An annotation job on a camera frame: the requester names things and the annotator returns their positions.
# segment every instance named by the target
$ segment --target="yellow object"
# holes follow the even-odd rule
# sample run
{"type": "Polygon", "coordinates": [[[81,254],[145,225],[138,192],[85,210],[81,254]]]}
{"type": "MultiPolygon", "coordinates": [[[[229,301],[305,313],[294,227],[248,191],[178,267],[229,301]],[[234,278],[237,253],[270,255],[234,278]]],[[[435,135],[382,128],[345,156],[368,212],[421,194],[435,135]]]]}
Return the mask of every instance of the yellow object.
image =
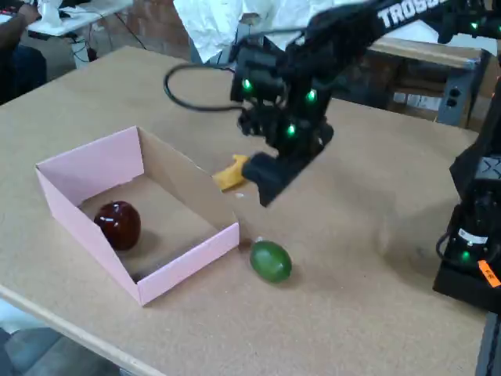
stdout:
{"type": "Polygon", "coordinates": [[[233,163],[228,168],[213,174],[212,179],[218,184],[219,189],[222,191],[228,190],[241,184],[245,181],[245,178],[242,176],[242,167],[245,162],[247,162],[247,158],[245,155],[233,155],[233,163]]]}

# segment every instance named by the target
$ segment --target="wooden table surface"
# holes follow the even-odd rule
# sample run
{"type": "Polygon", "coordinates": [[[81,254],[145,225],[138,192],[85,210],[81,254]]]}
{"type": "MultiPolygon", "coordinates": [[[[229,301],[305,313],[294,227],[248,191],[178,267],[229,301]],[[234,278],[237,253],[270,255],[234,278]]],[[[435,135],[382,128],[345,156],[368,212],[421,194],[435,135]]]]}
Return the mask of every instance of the wooden table surface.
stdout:
{"type": "MultiPolygon", "coordinates": [[[[227,193],[244,236],[289,251],[282,287],[242,247],[141,308],[52,219],[34,164],[120,129],[140,125],[210,173],[263,147],[235,112],[171,103],[176,62],[122,49],[0,107],[0,296],[138,375],[472,375],[485,315],[431,290],[468,131],[334,100],[333,142],[274,205],[250,183],[227,193]]],[[[173,87],[224,103],[230,78],[173,87]]]]}

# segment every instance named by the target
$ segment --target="black cable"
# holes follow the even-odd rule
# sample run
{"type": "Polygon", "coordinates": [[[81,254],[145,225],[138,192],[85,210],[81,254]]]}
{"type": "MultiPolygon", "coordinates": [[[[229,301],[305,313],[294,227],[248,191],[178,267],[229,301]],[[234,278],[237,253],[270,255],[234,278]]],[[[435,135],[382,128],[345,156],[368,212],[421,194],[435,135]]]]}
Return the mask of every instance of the black cable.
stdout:
{"type": "MultiPolygon", "coordinates": [[[[243,36],[236,44],[232,47],[232,49],[237,48],[239,49],[240,46],[244,41],[247,39],[251,38],[261,38],[266,35],[272,35],[272,34],[290,34],[290,33],[296,33],[296,32],[301,32],[304,33],[306,30],[305,27],[294,27],[294,28],[289,28],[289,29],[277,29],[277,30],[271,30],[271,31],[261,31],[259,33],[255,34],[249,34],[243,36]]],[[[164,91],[165,94],[172,100],[172,102],[178,104],[181,107],[184,107],[188,110],[193,110],[193,111],[199,111],[199,112],[222,112],[222,111],[231,111],[231,110],[241,110],[243,112],[247,111],[245,107],[239,106],[239,105],[228,105],[228,106],[197,106],[191,103],[188,103],[182,99],[179,99],[177,96],[174,95],[174,93],[171,91],[169,88],[169,80],[171,77],[178,71],[183,71],[183,70],[188,70],[188,69],[228,69],[230,63],[232,63],[232,60],[230,60],[227,64],[179,64],[173,67],[172,69],[169,70],[165,74],[164,77],[164,91]]]]}
{"type": "MultiPolygon", "coordinates": [[[[73,40],[73,43],[70,43],[71,45],[79,45],[81,42],[77,42],[76,40],[73,40]]],[[[79,49],[78,51],[73,51],[73,56],[76,57],[77,59],[79,59],[82,63],[90,63],[90,60],[87,61],[87,60],[83,60],[80,56],[78,56],[77,54],[82,52],[84,49],[87,49],[88,47],[88,44],[87,44],[87,41],[85,41],[84,43],[84,46],[79,49]]]]}
{"type": "Polygon", "coordinates": [[[275,29],[275,30],[268,30],[268,31],[260,31],[258,33],[254,34],[249,34],[243,36],[236,44],[235,47],[238,49],[240,46],[247,40],[247,39],[253,39],[253,38],[262,38],[267,35],[277,35],[277,34],[292,34],[292,33],[304,33],[306,31],[306,27],[291,27],[288,29],[275,29]]]}
{"type": "MultiPolygon", "coordinates": [[[[437,252],[438,257],[442,261],[447,262],[449,264],[452,264],[458,268],[477,269],[478,264],[476,262],[475,263],[458,262],[456,260],[453,260],[452,258],[445,257],[445,255],[442,253],[440,248],[442,247],[442,244],[444,243],[444,241],[447,238],[449,238],[450,236],[451,236],[451,233],[446,232],[441,237],[438,238],[437,244],[435,245],[435,251],[437,252]]],[[[492,263],[496,259],[498,254],[499,254],[499,248],[496,248],[495,250],[490,252],[490,255],[488,257],[484,258],[485,262],[487,262],[488,264],[492,263]]]]}
{"type": "Polygon", "coordinates": [[[120,22],[122,22],[122,25],[124,25],[125,28],[128,30],[128,32],[131,33],[131,35],[134,37],[134,39],[136,41],[138,41],[138,43],[141,45],[141,47],[143,47],[146,51],[148,51],[148,49],[144,46],[144,43],[141,42],[141,39],[139,39],[139,37],[136,34],[134,34],[134,32],[131,30],[131,28],[118,16],[117,13],[115,13],[115,16],[116,16],[116,18],[118,18],[118,20],[120,22]]]}
{"type": "Polygon", "coordinates": [[[68,14],[91,13],[91,14],[97,14],[98,16],[100,16],[101,20],[103,20],[104,23],[106,24],[106,26],[104,28],[106,29],[106,34],[108,35],[108,42],[110,43],[110,51],[114,50],[113,41],[111,40],[111,34],[110,34],[110,25],[108,24],[108,20],[105,18],[105,16],[103,16],[99,12],[95,12],[92,10],[78,10],[77,12],[72,12],[70,10],[64,10],[64,12],[68,13],[68,14]]]}
{"type": "Polygon", "coordinates": [[[175,96],[171,89],[169,88],[169,80],[178,71],[188,70],[188,69],[221,69],[227,67],[228,64],[179,64],[173,67],[167,72],[164,77],[164,91],[165,94],[171,99],[172,102],[178,104],[181,107],[185,107],[188,110],[199,111],[199,112],[222,112],[231,110],[241,110],[245,111],[245,107],[238,105],[228,105],[228,106],[197,106],[195,104],[188,103],[182,99],[175,96]]]}

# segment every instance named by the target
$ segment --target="green lime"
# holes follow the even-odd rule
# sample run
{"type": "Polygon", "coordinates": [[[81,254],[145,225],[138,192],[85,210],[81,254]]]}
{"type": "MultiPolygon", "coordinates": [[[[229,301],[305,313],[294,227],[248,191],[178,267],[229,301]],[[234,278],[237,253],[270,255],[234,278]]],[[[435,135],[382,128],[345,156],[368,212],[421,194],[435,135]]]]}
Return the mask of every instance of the green lime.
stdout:
{"type": "Polygon", "coordinates": [[[264,280],[277,284],[290,277],[292,262],[285,249],[272,241],[254,243],[250,264],[264,280]]]}

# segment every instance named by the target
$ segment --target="box flap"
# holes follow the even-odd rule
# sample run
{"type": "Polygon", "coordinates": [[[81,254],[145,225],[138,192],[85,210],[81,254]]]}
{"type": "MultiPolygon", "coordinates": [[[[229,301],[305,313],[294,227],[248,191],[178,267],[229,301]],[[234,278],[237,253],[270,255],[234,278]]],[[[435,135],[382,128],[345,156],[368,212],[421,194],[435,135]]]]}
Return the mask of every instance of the box flap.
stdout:
{"type": "Polygon", "coordinates": [[[80,209],[71,204],[42,172],[38,169],[36,172],[54,218],[77,239],[135,300],[140,302],[137,286],[103,236],[101,229],[93,221],[89,220],[87,215],[80,209]]]}
{"type": "Polygon", "coordinates": [[[148,176],[217,230],[236,222],[236,216],[210,175],[172,146],[141,128],[139,139],[148,176]]]}
{"type": "Polygon", "coordinates": [[[234,223],[202,244],[179,256],[138,282],[141,304],[151,302],[166,290],[219,259],[240,241],[239,225],[234,223]]]}
{"type": "Polygon", "coordinates": [[[37,164],[73,205],[144,173],[136,127],[97,139],[37,164]]]}

